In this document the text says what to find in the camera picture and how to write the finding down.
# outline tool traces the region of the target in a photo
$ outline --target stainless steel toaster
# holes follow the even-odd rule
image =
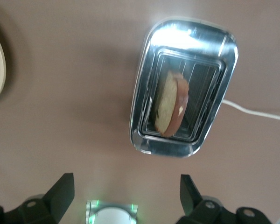
[[[157,24],[145,41],[130,119],[130,139],[147,154],[187,157],[203,144],[238,59],[235,38],[204,21],[171,19]],[[152,108],[160,77],[177,70],[188,81],[189,100],[178,131],[164,138]]]

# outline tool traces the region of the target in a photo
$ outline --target white cable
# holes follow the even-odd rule
[[[223,99],[223,102],[226,105],[232,106],[235,109],[244,112],[244,113],[248,113],[248,114],[252,114],[252,115],[256,115],[256,116],[261,116],[261,117],[266,117],[266,118],[272,118],[272,119],[277,119],[280,120],[280,116],[279,115],[275,115],[275,114],[271,114],[271,113],[264,113],[264,112],[259,112],[259,111],[253,111],[253,110],[249,110],[246,108],[243,108],[242,106],[233,103],[232,101],[229,101],[227,99]]]

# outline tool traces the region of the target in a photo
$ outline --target bread crust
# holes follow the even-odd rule
[[[158,130],[156,127],[156,130],[161,134],[162,137],[171,137],[177,132],[182,123],[182,119],[188,104],[188,82],[183,78],[181,73],[174,73],[174,81],[177,85],[177,93],[170,123],[164,133],[160,132],[160,130]]]

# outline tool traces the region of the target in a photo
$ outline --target toaster slot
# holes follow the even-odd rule
[[[154,127],[157,89],[161,77],[166,76],[169,70],[174,70],[180,72],[187,80],[189,100],[178,131],[168,139],[185,142],[195,141],[211,110],[219,87],[217,83],[220,82],[224,74],[224,63],[215,58],[176,52],[170,49],[161,49],[156,57],[140,131],[144,135],[161,137]]]

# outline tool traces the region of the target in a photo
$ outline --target bread slice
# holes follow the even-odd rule
[[[189,85],[182,74],[169,71],[157,90],[155,102],[154,127],[161,136],[171,137],[179,129],[189,99],[188,92]]]

